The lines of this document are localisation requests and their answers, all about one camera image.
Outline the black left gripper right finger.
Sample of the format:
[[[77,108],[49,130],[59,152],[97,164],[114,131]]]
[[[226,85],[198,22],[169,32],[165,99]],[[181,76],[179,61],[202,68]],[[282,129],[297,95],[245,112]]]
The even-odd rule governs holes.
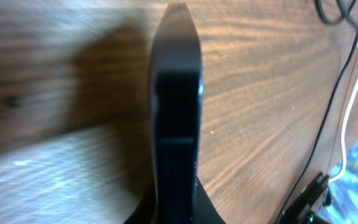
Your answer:
[[[215,209],[200,180],[196,180],[195,224],[226,224]]]

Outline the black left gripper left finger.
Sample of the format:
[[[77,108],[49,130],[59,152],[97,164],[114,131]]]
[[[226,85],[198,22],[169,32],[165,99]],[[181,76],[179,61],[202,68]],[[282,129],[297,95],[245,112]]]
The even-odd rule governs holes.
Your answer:
[[[124,224],[151,224],[156,206],[155,184],[151,183],[138,206]]]

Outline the Samsung Galaxy smartphone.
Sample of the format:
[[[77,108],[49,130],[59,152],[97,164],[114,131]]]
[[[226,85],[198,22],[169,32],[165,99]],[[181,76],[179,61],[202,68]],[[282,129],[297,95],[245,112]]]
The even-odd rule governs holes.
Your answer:
[[[203,76],[185,3],[168,4],[157,27],[149,85],[157,223],[193,223]]]

